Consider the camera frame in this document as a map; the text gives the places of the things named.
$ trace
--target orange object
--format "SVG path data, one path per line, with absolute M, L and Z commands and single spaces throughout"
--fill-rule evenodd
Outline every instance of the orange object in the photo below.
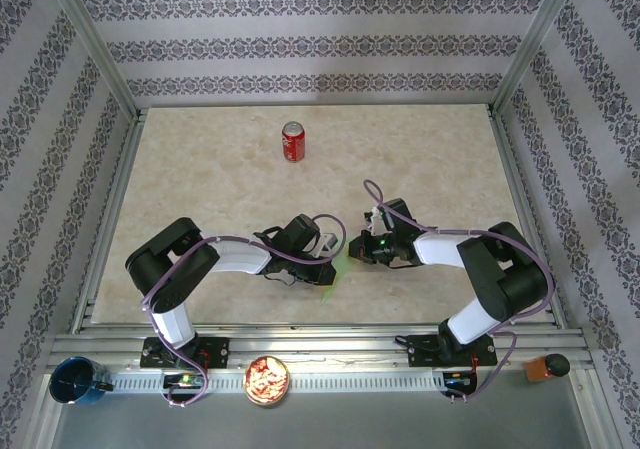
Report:
M 541 382 L 555 379 L 569 373 L 571 365 L 562 354 L 540 356 L 533 361 L 524 363 L 524 370 L 529 382 Z
M 259 406 L 270 406 L 289 389 L 289 371 L 282 361 L 262 356 L 253 361 L 244 374 L 244 392 Z

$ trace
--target blue cup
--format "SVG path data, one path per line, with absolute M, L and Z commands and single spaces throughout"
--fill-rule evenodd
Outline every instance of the blue cup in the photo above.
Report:
M 51 375 L 49 393 L 63 404 L 92 404 L 113 391 L 109 370 L 86 357 L 71 357 Z

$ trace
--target wall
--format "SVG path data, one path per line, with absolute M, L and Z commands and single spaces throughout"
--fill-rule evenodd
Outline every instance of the wall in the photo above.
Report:
M 57 0 L 0 1 L 0 448 L 8 448 L 23 438 L 51 336 L 69 329 L 128 123 Z
M 640 0 L 568 0 L 504 113 L 563 303 L 640 446 Z
M 491 102 L 542 0 L 84 0 L 140 107 Z

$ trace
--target metal bar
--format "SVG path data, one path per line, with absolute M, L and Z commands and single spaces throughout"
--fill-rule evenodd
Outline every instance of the metal bar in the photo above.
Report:
M 591 447 L 621 449 L 622 441 L 595 369 L 572 370 L 569 377 Z
M 259 325 L 249 326 L 245 324 L 194 324 L 194 328 L 200 334 L 209 334 L 220 337 L 253 338 L 253 337 L 287 337 L 308 338 L 318 336 L 344 336 L 351 337 L 385 337 L 398 334 L 437 334 L 438 326 L 434 324 L 389 324 L 389 325 L 310 325 L 290 327 L 283 325 Z M 520 324 L 509 328 L 518 336 L 527 335 L 576 335 L 582 337 L 582 329 L 567 329 L 558 333 L 556 326 L 551 324 Z M 94 324 L 91 328 L 83 330 L 80 334 L 58 334 L 56 340 L 65 338 L 73 340 L 98 339 L 98 338 L 144 338 L 153 336 L 149 324 L 133 325 L 106 325 Z
M 565 0 L 543 0 L 540 9 L 536 13 L 527 34 L 522 40 L 522 44 L 516 51 L 513 62 L 507 69 L 506 74 L 502 78 L 502 82 L 496 92 L 496 98 L 493 105 L 498 113 L 501 113 L 507 101 L 511 98 L 518 87 L 518 83 L 524 75 L 531 59 L 538 51 L 545 34 L 551 27 L 553 20 L 560 12 L 562 4 Z
M 293 365 L 297 372 L 358 372 L 358 371 L 393 371 L 408 368 L 405 350 L 393 340 L 398 333 L 424 334 L 425 328 L 414 328 L 407 331 L 397 327 L 391 332 L 369 332 L 342 329 L 341 332 L 306 332 L 289 329 L 278 334 L 269 334 L 256 328 L 242 328 L 241 337 L 230 331 L 225 336 L 231 337 L 229 347 L 230 368 L 246 367 L 256 357 L 264 354 L 277 355 L 287 364 Z M 591 354 L 587 350 L 586 341 L 579 330 L 557 330 L 548 328 L 546 332 L 527 333 L 515 327 L 520 333 L 516 350 L 510 357 L 513 369 L 520 369 L 519 363 L 531 360 L 540 354 L 561 352 L 576 368 L 591 368 Z M 48 361 L 48 370 L 74 355 L 84 355 L 108 366 L 113 372 L 139 366 L 140 352 L 146 334 L 131 334 L 127 331 L 104 331 L 100 337 L 82 333 L 79 335 L 60 335 L 53 344 Z M 497 336 L 494 339 L 496 353 L 502 357 L 510 345 L 509 337 Z
M 143 127 L 144 124 L 133 122 L 129 128 L 127 140 L 125 141 L 124 157 L 120 161 L 115 183 L 111 194 L 109 194 L 109 202 L 105 209 L 105 218 L 100 225 L 95 243 L 96 250 L 91 257 L 89 269 L 87 270 L 87 277 L 85 277 L 80 299 L 78 300 L 76 312 L 73 317 L 71 332 L 77 333 L 81 330 L 83 322 L 85 321 L 87 301 L 89 299 L 95 299 L 98 292 L 98 286 L 102 279 L 104 266 L 107 263 L 111 240 L 116 229 L 118 214 L 120 213 L 127 184 L 129 183 L 129 176 L 131 175 L 131 169 L 133 168 L 133 161 L 136 151 L 138 150 Z
M 49 397 L 50 379 L 51 376 L 46 374 L 40 384 L 36 406 L 29 420 L 23 447 L 49 449 L 53 445 L 56 430 L 58 429 L 58 421 L 62 413 L 62 404 L 58 404 Z
M 84 3 L 82 0 L 58 1 L 60 1 L 75 30 L 80 35 L 82 42 L 84 42 L 87 47 L 89 54 L 100 69 L 107 84 L 109 84 L 118 103 L 120 103 L 120 106 L 126 112 L 129 122 L 133 121 L 138 115 L 138 106 L 133 99 L 133 94 L 131 94 L 126 80 L 122 77 L 122 74 L 120 74 L 116 62 L 113 60 L 107 45 L 102 40 Z
M 502 160 L 502 167 L 504 167 L 505 175 L 507 176 L 507 182 L 509 184 L 509 190 L 511 191 L 511 197 L 516 206 L 516 213 L 520 220 L 520 226 L 524 233 L 525 239 L 531 244 L 536 253 L 544 255 L 544 248 L 542 247 L 542 241 L 538 235 L 538 231 L 535 229 L 536 225 L 531 214 L 531 208 L 527 203 L 527 196 L 524 190 L 523 181 L 518 176 L 516 168 L 516 161 L 511 149 L 507 143 L 505 128 L 502 125 L 502 121 L 499 117 L 496 117 L 495 107 L 493 112 L 487 107 L 489 112 L 489 121 L 491 122 L 491 128 L 493 129 L 493 135 L 496 139 L 496 146 L 498 147 L 498 153 Z M 555 318 L 556 325 L 559 329 L 568 328 L 569 324 L 564 315 L 564 310 L 560 304 L 558 293 L 553 295 L 551 299 L 551 310 L 553 317 Z
M 93 339 L 93 340 L 56 340 L 53 351 L 73 352 L 96 350 L 100 352 L 127 352 L 140 351 L 143 339 Z M 496 337 L 496 348 L 507 348 L 511 344 L 509 337 Z M 393 341 L 393 336 L 371 338 L 240 338 L 232 339 L 230 350 L 232 352 L 256 352 L 265 350 L 268 344 L 268 352 L 288 351 L 320 353 L 323 351 L 397 351 L 402 350 Z M 521 336 L 518 338 L 518 348 L 548 349 L 560 347 L 586 348 L 584 338 L 580 336 Z

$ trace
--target red soda can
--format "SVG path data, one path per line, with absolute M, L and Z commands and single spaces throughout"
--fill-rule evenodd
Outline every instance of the red soda can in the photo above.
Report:
M 304 128 L 299 122 L 287 122 L 282 128 L 282 150 L 289 162 L 298 162 L 304 157 Z

